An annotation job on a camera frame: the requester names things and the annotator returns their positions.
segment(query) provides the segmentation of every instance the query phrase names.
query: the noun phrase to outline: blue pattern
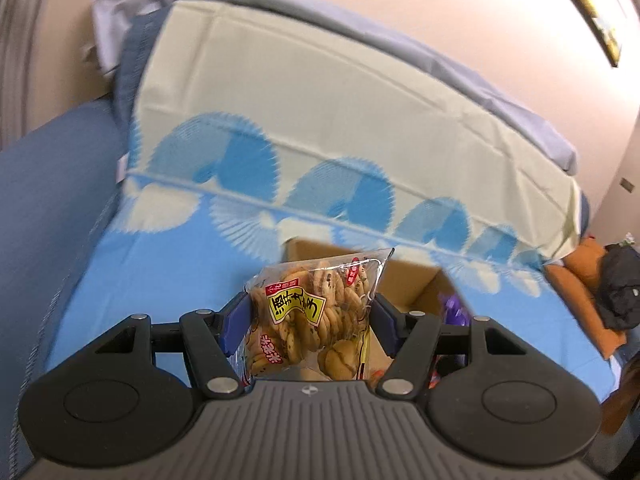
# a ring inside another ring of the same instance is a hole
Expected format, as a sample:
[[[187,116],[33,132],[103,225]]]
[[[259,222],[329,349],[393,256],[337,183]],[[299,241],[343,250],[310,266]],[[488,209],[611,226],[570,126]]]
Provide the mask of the blue pattern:
[[[522,251],[513,257],[514,265],[518,267],[530,267],[531,269],[542,270],[542,258],[535,250]]]
[[[466,253],[481,260],[506,264],[517,243],[515,232],[510,226],[489,226],[474,240]]]
[[[156,147],[147,171],[220,187],[272,202],[278,186],[275,150],[262,130],[241,116],[209,113],[191,118]]]
[[[359,158],[326,160],[303,175],[285,206],[384,232],[394,191],[385,173]]]
[[[136,118],[131,120],[129,129],[129,168],[136,168],[140,162],[142,152],[142,133],[140,122]]]
[[[133,119],[135,172],[68,305],[50,368],[133,312],[170,322],[196,308],[219,310],[265,264],[280,261],[286,239],[303,236],[364,250],[395,246],[400,258],[440,265],[474,313],[494,317],[601,399],[609,393],[607,364],[546,284],[537,251],[513,255],[510,226],[486,227],[469,244],[465,205],[439,197],[417,204],[391,235],[392,184],[373,162],[351,157],[317,164],[277,208],[276,151],[239,116],[185,121],[160,141],[147,168],[140,167],[142,137]],[[203,186],[209,182],[217,185]],[[188,380],[175,356],[159,355],[158,365]]]
[[[423,244],[434,240],[438,247],[453,252],[462,250],[469,234],[465,207],[449,197],[420,202],[396,228],[396,235],[401,238]]]

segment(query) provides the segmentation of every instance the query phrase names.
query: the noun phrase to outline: black backpack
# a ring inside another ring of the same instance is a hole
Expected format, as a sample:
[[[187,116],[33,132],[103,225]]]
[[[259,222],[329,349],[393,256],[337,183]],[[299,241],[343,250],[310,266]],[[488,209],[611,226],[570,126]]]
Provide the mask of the black backpack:
[[[640,324],[640,254],[633,247],[612,246],[600,260],[596,307],[606,328]]]

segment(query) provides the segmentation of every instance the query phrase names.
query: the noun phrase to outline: plastic bag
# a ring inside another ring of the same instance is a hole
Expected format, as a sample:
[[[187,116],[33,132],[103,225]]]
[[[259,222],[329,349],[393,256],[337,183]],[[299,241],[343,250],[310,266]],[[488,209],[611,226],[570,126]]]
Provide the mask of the plastic bag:
[[[236,362],[254,377],[362,379],[369,309],[392,250],[265,267],[245,290],[253,322]]]
[[[438,300],[442,305],[442,322],[447,325],[469,326],[471,316],[460,301],[457,294],[447,296],[438,294]],[[466,356],[459,355],[438,355],[435,359],[435,366],[431,375],[430,388],[434,388],[446,375],[453,373],[466,366]]]

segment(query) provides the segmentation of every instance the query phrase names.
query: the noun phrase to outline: blue bed sheet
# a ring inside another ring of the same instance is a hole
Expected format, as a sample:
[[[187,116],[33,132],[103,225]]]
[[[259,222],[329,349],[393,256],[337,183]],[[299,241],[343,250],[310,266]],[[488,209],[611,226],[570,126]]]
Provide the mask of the blue bed sheet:
[[[130,176],[133,192],[100,240],[63,317],[48,368],[136,312],[174,322],[197,308],[221,309],[263,266],[279,262],[292,235],[354,248],[395,246],[398,254],[442,266],[475,314],[491,316],[587,384],[600,400],[614,378],[542,274],[412,244],[365,228],[241,196]],[[155,195],[144,195],[147,189]],[[162,190],[178,193],[168,202]],[[136,217],[135,202],[163,213]],[[186,381],[180,356],[158,364]]]

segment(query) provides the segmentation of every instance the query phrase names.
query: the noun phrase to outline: pillow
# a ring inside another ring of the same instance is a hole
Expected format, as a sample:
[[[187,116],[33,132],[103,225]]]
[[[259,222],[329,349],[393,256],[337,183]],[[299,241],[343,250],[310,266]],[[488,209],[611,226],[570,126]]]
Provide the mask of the pillow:
[[[545,266],[545,275],[602,357],[609,359],[626,342],[625,333],[604,328],[596,312],[593,295],[570,270],[548,265]]]
[[[606,252],[594,238],[583,238],[576,250],[564,257],[564,266],[596,294],[600,286],[600,259]]]

